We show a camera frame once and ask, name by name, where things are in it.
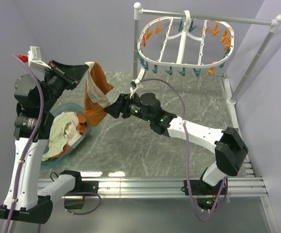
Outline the orange underwear beige waistband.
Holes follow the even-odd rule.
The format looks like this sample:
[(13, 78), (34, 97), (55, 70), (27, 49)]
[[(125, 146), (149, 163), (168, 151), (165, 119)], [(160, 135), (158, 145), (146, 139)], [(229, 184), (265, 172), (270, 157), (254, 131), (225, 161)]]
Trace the orange underwear beige waistband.
[(105, 118), (104, 111), (110, 105), (106, 94), (113, 89), (107, 82), (102, 67), (97, 62), (85, 62), (88, 71), (85, 74), (84, 115), (89, 126), (96, 127)]

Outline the teal front clothes peg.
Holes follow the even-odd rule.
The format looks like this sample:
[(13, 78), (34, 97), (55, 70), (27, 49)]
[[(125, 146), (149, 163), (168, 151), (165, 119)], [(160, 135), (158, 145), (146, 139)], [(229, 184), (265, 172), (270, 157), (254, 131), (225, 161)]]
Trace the teal front clothes peg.
[(182, 76), (185, 77), (186, 75), (186, 69), (183, 67), (182, 70), (179, 70), (178, 73)]

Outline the white oval clip hanger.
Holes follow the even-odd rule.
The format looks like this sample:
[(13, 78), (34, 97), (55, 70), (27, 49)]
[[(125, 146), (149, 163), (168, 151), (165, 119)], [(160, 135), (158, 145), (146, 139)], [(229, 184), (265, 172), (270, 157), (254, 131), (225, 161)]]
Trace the white oval clip hanger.
[[(136, 72), (138, 65), (142, 66), (142, 72), (149, 70), (149, 65), (153, 65), (153, 73), (157, 73), (158, 67), (168, 67), (166, 72), (172, 75), (173, 69), (179, 68), (182, 70), (191, 68), (195, 76), (199, 76), (201, 70), (207, 69), (215, 65), (216, 67), (223, 68), (226, 61), (230, 58), (234, 50), (234, 30), (225, 21), (215, 20), (215, 26), (212, 28), (208, 23), (209, 18), (204, 19), (201, 29), (201, 35), (198, 37), (193, 35), (192, 32), (196, 28), (194, 21), (196, 17), (191, 16), (188, 10), (182, 14), (167, 13), (162, 11), (145, 10), (142, 6), (134, 7), (134, 65), (133, 72)], [(224, 27), (224, 33), (220, 39), (220, 42), (224, 44), (224, 55), (216, 62), (216, 64), (205, 64), (202, 62), (204, 56), (205, 39), (208, 32), (211, 32), (212, 36), (218, 35), (221, 30), (220, 27)], [(162, 42), (162, 48), (159, 52), (158, 59), (154, 60), (144, 54), (143, 49), (147, 45), (147, 41), (154, 35), (158, 34), (163, 29), (166, 29), (165, 38)], [(178, 51), (176, 60), (174, 62), (163, 61), (167, 43), (179, 39)], [(197, 61), (196, 63), (185, 63), (184, 54), (186, 51), (187, 41), (191, 39), (194, 42), (199, 43)]]

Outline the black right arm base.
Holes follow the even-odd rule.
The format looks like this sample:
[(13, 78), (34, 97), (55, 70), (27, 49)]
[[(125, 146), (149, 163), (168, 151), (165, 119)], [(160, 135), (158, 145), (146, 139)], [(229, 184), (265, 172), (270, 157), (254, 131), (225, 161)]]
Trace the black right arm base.
[[(217, 195), (222, 182), (223, 182), (223, 180), (219, 181), (219, 183), (216, 186), (210, 186), (209, 184), (207, 184), (203, 181), (190, 180), (190, 186), (192, 189), (191, 193), (193, 196)], [(186, 196), (189, 195), (187, 180), (183, 180), (183, 187), (181, 188), (181, 191), (184, 192)], [(227, 192), (228, 192), (228, 186), (226, 186), (226, 184), (224, 184), (220, 194), (225, 195)]]

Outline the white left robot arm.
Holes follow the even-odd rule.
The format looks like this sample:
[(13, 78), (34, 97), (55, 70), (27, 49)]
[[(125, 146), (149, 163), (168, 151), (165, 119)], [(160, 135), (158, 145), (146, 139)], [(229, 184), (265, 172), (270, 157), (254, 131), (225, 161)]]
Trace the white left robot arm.
[(65, 90), (79, 84), (88, 69), (88, 65), (65, 65), (52, 60), (45, 68), (44, 80), (40, 81), (32, 71), (16, 80), (15, 163), (7, 196), (0, 205), (0, 219), (44, 224), (59, 199), (67, 193), (82, 192), (82, 177), (77, 171), (64, 170), (40, 191), (37, 185), (54, 120), (50, 110)]

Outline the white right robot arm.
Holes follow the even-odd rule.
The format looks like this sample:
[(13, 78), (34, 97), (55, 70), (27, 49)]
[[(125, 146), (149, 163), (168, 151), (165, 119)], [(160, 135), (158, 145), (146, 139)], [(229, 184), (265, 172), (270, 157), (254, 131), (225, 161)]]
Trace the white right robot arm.
[(135, 116), (149, 122), (150, 128), (159, 135), (188, 140), (212, 152), (215, 162), (192, 184), (196, 195), (213, 194), (226, 176), (237, 176), (248, 154), (248, 148), (235, 128), (214, 129), (183, 120), (163, 110), (153, 93), (120, 94), (104, 111), (113, 118)]

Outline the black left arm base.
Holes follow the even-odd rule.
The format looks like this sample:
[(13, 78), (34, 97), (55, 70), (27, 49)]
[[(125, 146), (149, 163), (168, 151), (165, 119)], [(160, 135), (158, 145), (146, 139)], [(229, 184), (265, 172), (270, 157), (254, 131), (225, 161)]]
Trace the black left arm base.
[(98, 181), (80, 181), (75, 185), (74, 192), (97, 193), (99, 189)]

